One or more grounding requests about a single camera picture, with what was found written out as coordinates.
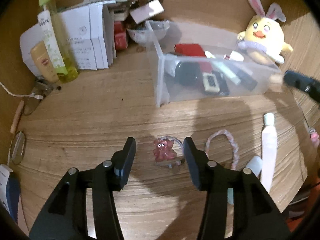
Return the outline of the person's hand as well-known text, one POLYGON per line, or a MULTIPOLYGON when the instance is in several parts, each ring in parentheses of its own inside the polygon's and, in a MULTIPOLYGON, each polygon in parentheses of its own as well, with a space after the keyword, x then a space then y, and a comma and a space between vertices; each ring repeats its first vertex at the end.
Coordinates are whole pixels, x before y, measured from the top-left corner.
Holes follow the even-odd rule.
POLYGON ((319 147, 319 134, 317 132, 310 133, 310 140, 315 148, 319 147))

